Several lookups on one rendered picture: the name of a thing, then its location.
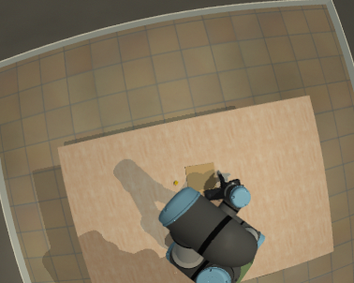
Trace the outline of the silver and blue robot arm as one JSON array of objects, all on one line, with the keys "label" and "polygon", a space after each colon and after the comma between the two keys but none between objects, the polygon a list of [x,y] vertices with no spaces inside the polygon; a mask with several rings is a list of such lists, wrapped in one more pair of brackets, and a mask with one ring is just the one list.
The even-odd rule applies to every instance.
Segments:
[{"label": "silver and blue robot arm", "polygon": [[[236,185],[205,190],[204,196],[185,187],[158,217],[174,241],[167,260],[195,283],[236,283],[241,266],[255,258],[265,240],[260,231],[237,216],[251,195],[244,186]],[[211,202],[215,200],[222,200],[218,207]]]}]

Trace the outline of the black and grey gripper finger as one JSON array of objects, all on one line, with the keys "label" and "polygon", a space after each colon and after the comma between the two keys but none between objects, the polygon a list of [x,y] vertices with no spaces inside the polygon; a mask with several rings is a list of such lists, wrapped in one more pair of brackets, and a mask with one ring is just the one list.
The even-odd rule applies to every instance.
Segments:
[{"label": "black and grey gripper finger", "polygon": [[[221,176],[222,175],[222,176]],[[217,174],[220,183],[224,183],[228,181],[228,178],[231,176],[230,173],[222,173],[219,171],[219,173]]]}]

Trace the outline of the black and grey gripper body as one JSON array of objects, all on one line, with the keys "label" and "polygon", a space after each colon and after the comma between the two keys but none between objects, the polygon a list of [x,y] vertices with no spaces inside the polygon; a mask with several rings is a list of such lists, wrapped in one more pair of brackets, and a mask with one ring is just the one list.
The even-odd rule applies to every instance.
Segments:
[{"label": "black and grey gripper body", "polygon": [[[232,182],[232,181],[234,181],[234,182]],[[241,184],[241,182],[240,182],[240,180],[239,179],[234,179],[234,180],[231,180],[231,181],[228,181],[228,182],[224,182],[224,183],[220,183],[220,186],[221,187],[224,187],[225,189],[226,189],[226,187],[228,186],[228,185],[230,185],[231,183],[234,183],[234,184]],[[225,193],[225,189],[224,189],[224,193]]]}]

